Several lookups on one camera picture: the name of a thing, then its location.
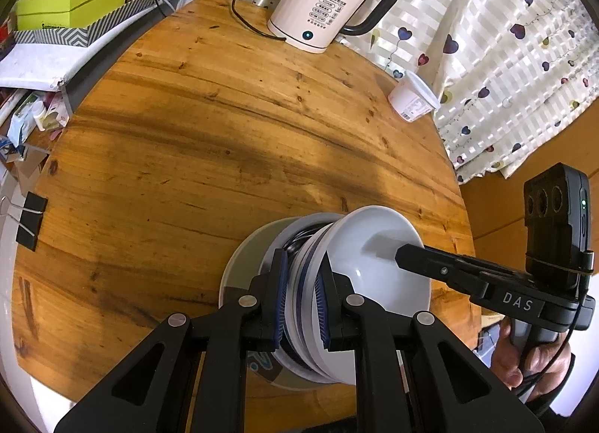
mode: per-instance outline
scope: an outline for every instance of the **kettle handle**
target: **kettle handle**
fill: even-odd
[[[397,0],[380,0],[378,4],[376,4],[375,8],[368,15],[364,21],[355,26],[343,26],[339,34],[346,34],[347,36],[359,36],[361,34],[366,34],[368,31],[373,29],[378,22],[383,18],[385,14],[395,5]]]

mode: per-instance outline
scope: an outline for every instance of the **electric kettle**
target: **electric kettle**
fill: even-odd
[[[365,0],[281,0],[268,29],[296,48],[322,53],[338,33],[366,34],[397,0],[381,0],[363,22],[345,25]]]

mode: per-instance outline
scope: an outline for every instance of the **black binder clip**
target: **black binder clip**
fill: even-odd
[[[9,207],[22,210],[20,220],[17,220],[10,213],[8,213],[8,209],[6,212],[2,211],[4,201],[8,201]],[[25,198],[25,205],[22,207],[13,204],[7,196],[3,196],[2,200],[0,200],[0,217],[9,217],[17,223],[19,226],[19,229],[17,230],[17,242],[22,246],[31,249],[32,251],[35,251],[35,246],[37,245],[37,238],[41,227],[41,219],[44,217],[44,210],[46,210],[47,204],[47,198],[42,198],[39,195],[31,192],[27,194],[27,197]]]

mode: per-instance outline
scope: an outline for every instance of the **chevron patterned tray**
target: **chevron patterned tray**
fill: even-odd
[[[109,12],[88,27],[59,27],[49,29],[36,29],[31,31],[15,31],[17,43],[43,43],[52,45],[81,46],[86,48],[98,37],[110,31],[125,19],[148,9],[154,5],[154,0],[132,0]]]

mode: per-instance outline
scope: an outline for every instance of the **curtain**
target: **curtain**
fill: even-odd
[[[510,176],[599,95],[599,34],[580,0],[399,0],[370,33],[337,40],[396,79],[413,70],[432,87],[460,183]]]

